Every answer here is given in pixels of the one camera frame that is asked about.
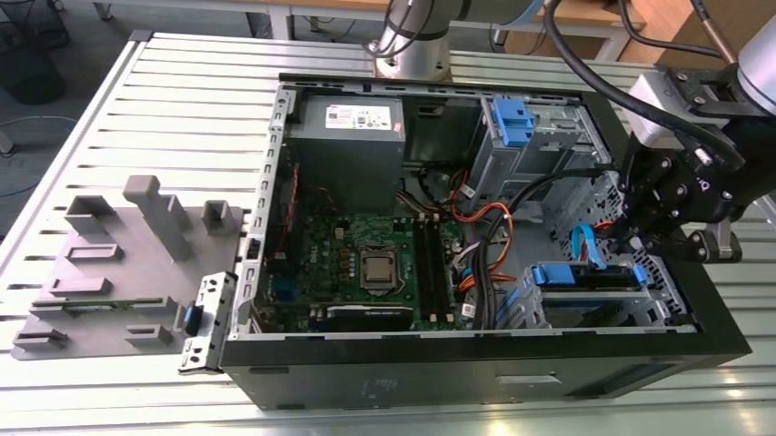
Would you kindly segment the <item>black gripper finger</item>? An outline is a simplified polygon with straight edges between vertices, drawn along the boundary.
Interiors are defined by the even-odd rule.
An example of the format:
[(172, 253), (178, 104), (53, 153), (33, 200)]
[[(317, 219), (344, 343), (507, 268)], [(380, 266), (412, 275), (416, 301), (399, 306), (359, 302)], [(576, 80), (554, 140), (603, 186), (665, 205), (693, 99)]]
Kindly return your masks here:
[(730, 224), (741, 217), (742, 207), (729, 203), (627, 203), (609, 230), (611, 247), (690, 263), (737, 263), (742, 248)]
[(618, 190), (626, 200), (641, 200), (649, 195), (655, 200), (682, 198), (677, 178), (679, 157), (678, 149), (649, 147), (634, 134), (629, 135), (618, 179)]

